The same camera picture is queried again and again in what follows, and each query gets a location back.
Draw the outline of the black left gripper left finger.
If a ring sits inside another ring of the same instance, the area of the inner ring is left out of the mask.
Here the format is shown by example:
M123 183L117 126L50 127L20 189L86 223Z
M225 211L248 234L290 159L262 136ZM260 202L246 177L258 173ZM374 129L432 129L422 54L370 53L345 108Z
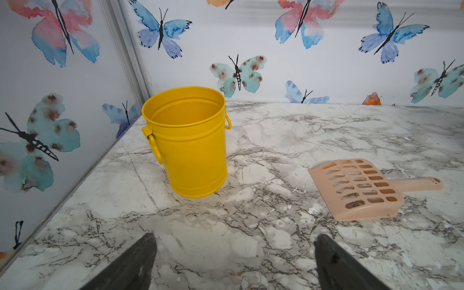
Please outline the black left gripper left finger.
M153 233L146 233L81 290L147 290L157 254Z

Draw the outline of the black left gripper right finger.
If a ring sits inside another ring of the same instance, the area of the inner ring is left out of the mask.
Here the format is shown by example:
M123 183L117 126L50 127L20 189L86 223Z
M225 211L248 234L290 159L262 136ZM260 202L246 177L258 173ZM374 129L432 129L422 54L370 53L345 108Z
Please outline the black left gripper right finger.
M315 245L318 280L323 290L389 290L327 234Z

